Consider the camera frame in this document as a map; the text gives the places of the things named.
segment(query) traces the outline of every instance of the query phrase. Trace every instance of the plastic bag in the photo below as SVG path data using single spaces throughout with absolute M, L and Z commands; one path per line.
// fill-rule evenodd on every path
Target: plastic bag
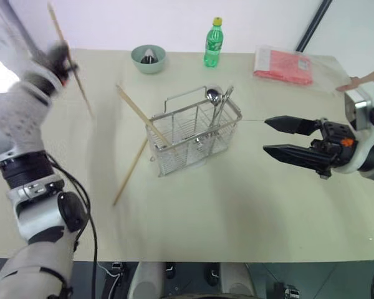
M 256 52 L 254 76 L 329 93 L 350 83 L 346 71 L 332 56 L 306 55 L 268 46 Z

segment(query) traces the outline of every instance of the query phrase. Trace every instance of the yellow bottle cap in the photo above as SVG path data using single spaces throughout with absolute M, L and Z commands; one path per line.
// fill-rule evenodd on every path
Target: yellow bottle cap
M 215 17 L 213 19 L 213 26 L 221 26 L 222 24 L 222 18 L 221 17 Z

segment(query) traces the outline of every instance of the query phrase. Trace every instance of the robotic arm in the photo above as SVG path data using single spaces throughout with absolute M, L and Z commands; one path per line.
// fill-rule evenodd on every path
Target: robotic arm
M 309 136 L 320 130 L 323 139 L 313 140 L 309 148 L 272 145 L 263 149 L 280 162 L 313 169 L 321 178 L 329 178 L 333 169 L 340 173 L 359 171 L 374 180 L 374 82 L 345 92 L 345 115 L 349 125 L 292 116 L 267 119 L 265 122 L 277 131 Z
M 21 81 L 0 98 L 0 170 L 19 232 L 28 243 L 3 266 L 0 298 L 68 298 L 71 292 L 76 236 L 89 211 L 76 194 L 64 191 L 40 130 L 51 96 L 62 90 L 74 69 L 65 66 L 67 51 L 60 45 L 31 61 Z

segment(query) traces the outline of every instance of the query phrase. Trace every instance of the red package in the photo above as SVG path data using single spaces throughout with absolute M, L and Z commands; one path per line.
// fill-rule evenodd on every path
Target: red package
M 308 57 L 269 48 L 257 51 L 254 74 L 302 85 L 313 83 L 312 64 Z

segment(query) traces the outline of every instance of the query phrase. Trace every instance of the floor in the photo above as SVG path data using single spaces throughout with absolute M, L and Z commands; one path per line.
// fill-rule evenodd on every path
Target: floor
M 0 268 L 6 260 L 0 259 Z M 110 268 L 110 262 L 103 262 Z M 128 263 L 134 269 L 137 263 Z M 75 262 L 72 274 L 72 298 L 89 298 L 91 279 L 90 262 Z M 250 263 L 249 271 L 256 292 L 263 299 L 280 299 L 274 292 L 277 283 L 295 286 L 302 299 L 363 299 L 370 297 L 370 284 L 374 261 L 340 263 Z M 97 298 L 101 298 L 105 272 L 97 269 Z M 165 295 L 180 293 L 216 293 L 203 277 L 202 263 L 180 263 L 176 276 L 165 283 Z M 115 298 L 125 298 L 116 293 Z

